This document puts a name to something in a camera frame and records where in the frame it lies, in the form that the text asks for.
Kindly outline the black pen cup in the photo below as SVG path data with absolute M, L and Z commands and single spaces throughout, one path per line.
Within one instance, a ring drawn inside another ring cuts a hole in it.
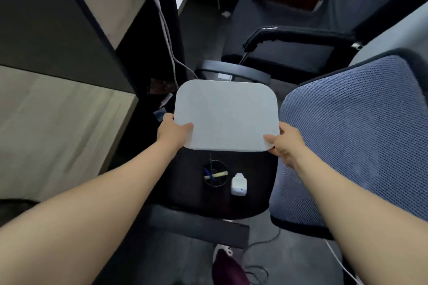
M 228 167 L 220 160 L 210 159 L 202 172 L 203 181 L 209 187 L 223 187 L 229 180 Z

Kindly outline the dark red shoe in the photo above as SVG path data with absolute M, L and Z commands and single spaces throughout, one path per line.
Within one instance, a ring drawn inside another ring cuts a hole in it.
M 243 268 L 223 248 L 217 250 L 211 276 L 214 285 L 251 285 Z

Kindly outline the blue mesh office chair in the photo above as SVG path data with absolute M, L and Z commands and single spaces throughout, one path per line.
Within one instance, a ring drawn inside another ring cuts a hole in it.
M 289 93 L 279 120 L 337 172 L 428 222 L 428 60 L 398 48 Z

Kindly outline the person's right forearm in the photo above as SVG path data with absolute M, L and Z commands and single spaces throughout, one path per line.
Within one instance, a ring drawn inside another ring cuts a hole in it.
M 428 285 L 428 222 L 356 185 L 307 147 L 293 164 L 364 285 Z

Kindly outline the black square storage stool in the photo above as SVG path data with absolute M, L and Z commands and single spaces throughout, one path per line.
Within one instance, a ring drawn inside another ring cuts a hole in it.
M 225 181 L 210 186 L 204 169 L 227 171 Z M 265 212 L 276 177 L 278 158 L 269 152 L 209 152 L 181 148 L 151 194 L 151 201 L 209 218 L 240 220 Z M 247 194 L 231 194 L 237 173 L 247 180 Z

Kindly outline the dark grey office chair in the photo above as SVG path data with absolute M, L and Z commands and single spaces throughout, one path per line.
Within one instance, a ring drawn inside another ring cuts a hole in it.
M 289 26 L 348 33 L 362 45 L 393 27 L 428 0 L 323 0 L 306 11 L 269 0 L 239 0 L 231 17 L 221 60 L 238 64 L 243 44 L 264 27 Z M 265 41 L 251 52 L 243 65 L 264 71 L 276 80 L 294 84 L 307 81 L 331 69 L 347 66 L 354 56 L 348 46 L 312 45 Z

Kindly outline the person's left hand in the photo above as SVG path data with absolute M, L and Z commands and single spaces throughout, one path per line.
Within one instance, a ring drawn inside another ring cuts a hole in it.
M 165 113 L 157 131 L 157 142 L 165 143 L 175 151 L 183 147 L 188 141 L 189 135 L 179 135 L 178 125 L 174 121 L 174 114 Z

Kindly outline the person's right hand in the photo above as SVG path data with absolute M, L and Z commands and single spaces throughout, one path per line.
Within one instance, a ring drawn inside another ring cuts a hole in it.
M 281 158 L 287 166 L 298 170 L 309 149 L 297 128 L 281 121 L 279 121 L 279 128 L 282 134 L 282 146 L 271 147 L 268 152 Z

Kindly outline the white plastic bottle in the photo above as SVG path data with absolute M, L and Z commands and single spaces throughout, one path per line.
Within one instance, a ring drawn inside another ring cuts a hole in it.
M 247 179 L 242 173 L 236 173 L 231 179 L 231 195 L 243 197 L 247 194 Z

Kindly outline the white square lid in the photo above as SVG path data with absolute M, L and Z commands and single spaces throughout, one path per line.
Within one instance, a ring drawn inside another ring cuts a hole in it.
M 185 147 L 204 151 L 264 152 L 278 135 L 279 109 L 274 91 L 261 83 L 185 82 L 176 93 L 174 122 L 194 128 Z

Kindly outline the person's left forearm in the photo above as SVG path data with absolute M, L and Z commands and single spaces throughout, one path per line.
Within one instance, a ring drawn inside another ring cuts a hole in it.
M 92 285 L 184 142 L 136 158 L 0 228 L 0 285 Z

